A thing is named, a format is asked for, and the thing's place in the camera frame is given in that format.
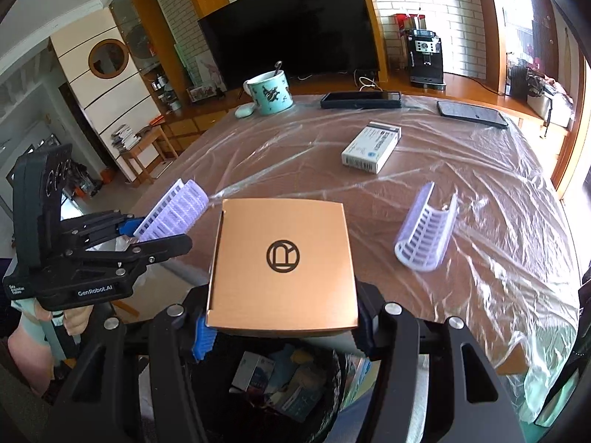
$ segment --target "plastic sheet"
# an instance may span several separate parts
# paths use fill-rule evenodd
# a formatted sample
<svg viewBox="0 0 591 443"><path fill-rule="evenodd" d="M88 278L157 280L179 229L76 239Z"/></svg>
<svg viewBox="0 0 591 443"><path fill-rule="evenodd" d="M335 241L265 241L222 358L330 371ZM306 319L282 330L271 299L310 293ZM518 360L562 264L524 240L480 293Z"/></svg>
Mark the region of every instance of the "plastic sheet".
<svg viewBox="0 0 591 443"><path fill-rule="evenodd" d="M521 419L532 421L574 343L580 277L566 217L525 137L515 125L441 117L428 97L404 97L404 108L391 111L321 110L319 100L297 98L270 117L228 114L134 213L149 212L176 179L194 179L210 207L180 260L207 271L224 198L342 202L357 277L420 318L461 316L500 374L521 374L511 389ZM371 121L402 128L379 175L341 164L341 152ZM441 208L456 194L459 214L442 264L419 274L396 259L392 242L429 181L430 204Z"/></svg>

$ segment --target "trash bin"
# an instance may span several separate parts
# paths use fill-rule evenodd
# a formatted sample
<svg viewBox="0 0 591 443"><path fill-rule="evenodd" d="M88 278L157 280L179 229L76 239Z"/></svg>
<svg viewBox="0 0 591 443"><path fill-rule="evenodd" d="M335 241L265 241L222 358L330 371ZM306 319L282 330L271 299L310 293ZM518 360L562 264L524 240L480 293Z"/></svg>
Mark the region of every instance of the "trash bin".
<svg viewBox="0 0 591 443"><path fill-rule="evenodd" d="M325 391L303 423L253 406L231 394L232 379L245 351L267 356L287 343L314 357L326 371ZM324 441L345 393L349 362L344 355L294 339L265 339L218 333L205 360L190 368L191 384L203 427L212 443L315 443Z"/></svg>

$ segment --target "window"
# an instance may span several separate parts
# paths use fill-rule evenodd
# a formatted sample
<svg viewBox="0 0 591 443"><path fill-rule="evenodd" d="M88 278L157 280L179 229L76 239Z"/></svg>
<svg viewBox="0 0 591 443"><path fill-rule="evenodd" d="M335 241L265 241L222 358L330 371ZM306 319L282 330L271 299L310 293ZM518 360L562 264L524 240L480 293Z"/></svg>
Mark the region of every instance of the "window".
<svg viewBox="0 0 591 443"><path fill-rule="evenodd" d="M88 56L90 71L99 78L115 78L123 73L129 61L129 52L119 40L103 40L95 45Z"/></svg>

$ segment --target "black tv screen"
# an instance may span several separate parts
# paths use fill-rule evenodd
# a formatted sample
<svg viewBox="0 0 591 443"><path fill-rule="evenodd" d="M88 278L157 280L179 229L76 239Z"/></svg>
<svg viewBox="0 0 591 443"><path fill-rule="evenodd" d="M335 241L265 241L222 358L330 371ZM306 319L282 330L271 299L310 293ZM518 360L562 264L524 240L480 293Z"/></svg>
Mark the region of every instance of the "black tv screen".
<svg viewBox="0 0 591 443"><path fill-rule="evenodd" d="M288 76L378 68L365 0L237 0L200 24L228 89L279 60Z"/></svg>

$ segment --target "screw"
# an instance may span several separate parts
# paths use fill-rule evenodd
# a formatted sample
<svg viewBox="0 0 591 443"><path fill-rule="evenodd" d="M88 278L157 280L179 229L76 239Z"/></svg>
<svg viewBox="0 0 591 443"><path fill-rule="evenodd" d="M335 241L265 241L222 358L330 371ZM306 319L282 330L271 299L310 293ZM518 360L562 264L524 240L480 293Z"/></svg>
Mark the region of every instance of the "screw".
<svg viewBox="0 0 591 443"><path fill-rule="evenodd" d="M452 316L449 319L449 325L451 328L456 328L456 330L461 330L464 327L464 321L459 316Z"/></svg>
<svg viewBox="0 0 591 443"><path fill-rule="evenodd" d="M106 330L114 330L115 328L117 328L119 326L119 319L113 317L113 318L107 318L105 320L105 323L103 325L105 327Z"/></svg>
<svg viewBox="0 0 591 443"><path fill-rule="evenodd" d="M184 308L182 307L182 305L170 305L167 309L166 309L166 314L168 316L180 316L184 313Z"/></svg>
<svg viewBox="0 0 591 443"><path fill-rule="evenodd" d="M403 313L403 307L398 303L386 303L383 308L386 310L386 313L392 316L398 316Z"/></svg>

